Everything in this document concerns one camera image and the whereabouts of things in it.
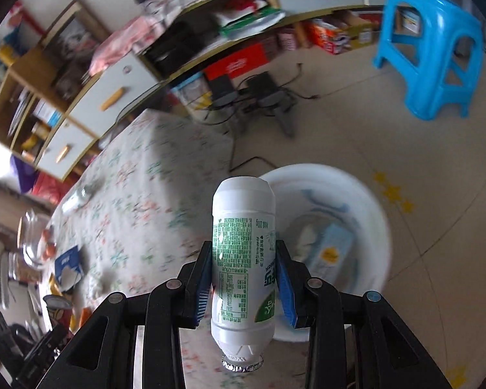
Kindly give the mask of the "orange wrapper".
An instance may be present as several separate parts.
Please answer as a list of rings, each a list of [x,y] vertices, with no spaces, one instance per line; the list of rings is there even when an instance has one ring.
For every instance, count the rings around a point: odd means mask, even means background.
[[[81,329],[88,321],[88,319],[91,317],[93,313],[93,310],[86,306],[81,309],[80,312],[80,320],[79,320],[79,329]]]

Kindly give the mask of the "paper cup with cartoon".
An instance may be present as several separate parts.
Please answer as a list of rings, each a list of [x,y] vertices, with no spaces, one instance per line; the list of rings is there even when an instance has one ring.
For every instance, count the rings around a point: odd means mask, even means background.
[[[63,328],[69,331],[73,316],[72,303],[65,297],[54,294],[43,296],[43,301],[46,304],[52,327],[61,325]]]

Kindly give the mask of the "red cardboard box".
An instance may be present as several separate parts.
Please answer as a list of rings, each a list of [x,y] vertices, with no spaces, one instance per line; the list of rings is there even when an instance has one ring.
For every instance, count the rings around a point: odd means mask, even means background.
[[[203,73],[209,81],[220,76],[228,76],[230,79],[233,79],[268,62],[269,57],[267,57],[263,45],[260,42],[256,42],[216,62],[212,62],[203,70]]]

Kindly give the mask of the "glass jar with oranges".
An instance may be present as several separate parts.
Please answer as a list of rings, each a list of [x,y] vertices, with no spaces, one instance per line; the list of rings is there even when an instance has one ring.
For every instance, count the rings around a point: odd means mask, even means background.
[[[43,270],[57,253],[50,217],[34,210],[24,213],[19,220],[17,245],[29,267]]]

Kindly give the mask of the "blue plastic stool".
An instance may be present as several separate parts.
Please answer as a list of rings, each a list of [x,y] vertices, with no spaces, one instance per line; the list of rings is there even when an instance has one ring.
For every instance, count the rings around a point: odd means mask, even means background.
[[[418,11],[419,36],[395,32],[397,8]],[[477,88],[484,56],[479,19],[450,0],[387,0],[373,65],[385,61],[406,81],[405,105],[421,120],[433,120],[446,104],[466,117]]]

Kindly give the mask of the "white drawer cabinet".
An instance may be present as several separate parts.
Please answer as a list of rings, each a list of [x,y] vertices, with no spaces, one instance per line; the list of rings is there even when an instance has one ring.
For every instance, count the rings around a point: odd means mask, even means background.
[[[190,111],[208,106],[203,70],[305,20],[386,0],[136,0],[138,17],[111,31],[85,0],[72,0],[40,40],[6,60],[0,86],[0,144],[64,180],[135,106],[162,88]]]

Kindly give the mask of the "floral tablecloth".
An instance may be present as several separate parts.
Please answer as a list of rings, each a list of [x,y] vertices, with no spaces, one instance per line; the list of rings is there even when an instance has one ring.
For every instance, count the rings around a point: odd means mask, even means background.
[[[212,197],[229,175],[232,149],[231,136],[155,110],[106,146],[78,181],[94,188],[89,201],[51,218],[58,253],[80,252],[75,312],[113,291],[151,291],[196,259],[211,238]]]

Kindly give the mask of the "torn blue paper box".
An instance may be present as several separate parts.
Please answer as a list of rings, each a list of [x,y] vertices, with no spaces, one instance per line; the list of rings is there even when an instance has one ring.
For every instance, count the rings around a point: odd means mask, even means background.
[[[83,278],[84,273],[80,265],[80,250],[77,245],[56,258],[54,276],[59,290],[62,292],[73,289]]]

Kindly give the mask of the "white green-label plastic bottle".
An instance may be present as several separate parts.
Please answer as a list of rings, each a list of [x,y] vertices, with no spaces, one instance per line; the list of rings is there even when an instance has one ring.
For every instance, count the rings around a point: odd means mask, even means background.
[[[211,335],[226,369],[255,371],[275,333],[275,195],[258,177],[228,178],[212,218]]]

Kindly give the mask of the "white trash bin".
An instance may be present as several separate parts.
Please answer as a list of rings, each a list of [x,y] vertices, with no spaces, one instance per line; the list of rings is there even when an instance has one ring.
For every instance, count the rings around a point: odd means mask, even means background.
[[[314,277],[358,296],[382,291],[391,268],[391,230],[380,203],[358,178],[300,163],[262,175],[275,194],[276,237]]]

